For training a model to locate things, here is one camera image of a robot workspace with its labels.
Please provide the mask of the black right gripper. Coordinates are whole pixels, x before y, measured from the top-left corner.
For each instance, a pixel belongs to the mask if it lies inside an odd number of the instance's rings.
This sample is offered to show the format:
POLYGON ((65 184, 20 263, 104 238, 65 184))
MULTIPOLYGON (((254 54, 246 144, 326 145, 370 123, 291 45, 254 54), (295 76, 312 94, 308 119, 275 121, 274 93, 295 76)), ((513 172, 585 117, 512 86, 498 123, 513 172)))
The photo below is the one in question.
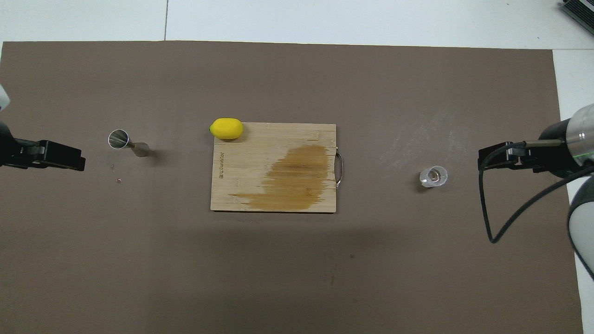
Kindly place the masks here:
MULTIPOLYGON (((581 166, 573 159, 566 143, 569 123, 569 120, 554 123, 544 129, 538 137, 539 141, 562 141, 562 144, 558 146, 536 146, 536 140, 526 141, 526 148, 530 151, 530 156, 527 160, 528 169, 532 169, 533 173, 551 173, 559 178, 566 178, 581 170, 581 166)), ((478 150, 478 170, 481 170, 481 166, 484 170, 524 169, 521 161, 524 151, 524 141, 504 141, 482 148, 478 150), (485 162, 492 153, 500 148, 506 149, 495 154, 488 162, 485 162)))

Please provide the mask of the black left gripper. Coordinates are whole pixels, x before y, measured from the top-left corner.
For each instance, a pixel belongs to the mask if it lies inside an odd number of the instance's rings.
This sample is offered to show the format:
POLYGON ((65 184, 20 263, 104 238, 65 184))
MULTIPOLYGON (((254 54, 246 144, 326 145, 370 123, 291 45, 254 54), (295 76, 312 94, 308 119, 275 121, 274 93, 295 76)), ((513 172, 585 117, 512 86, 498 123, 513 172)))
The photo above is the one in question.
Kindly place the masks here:
POLYGON ((9 127, 0 123, 0 164, 14 168, 44 168, 44 164, 70 170, 85 170, 82 150, 53 141, 41 141, 41 163, 34 159, 40 148, 38 141, 15 139, 9 127))

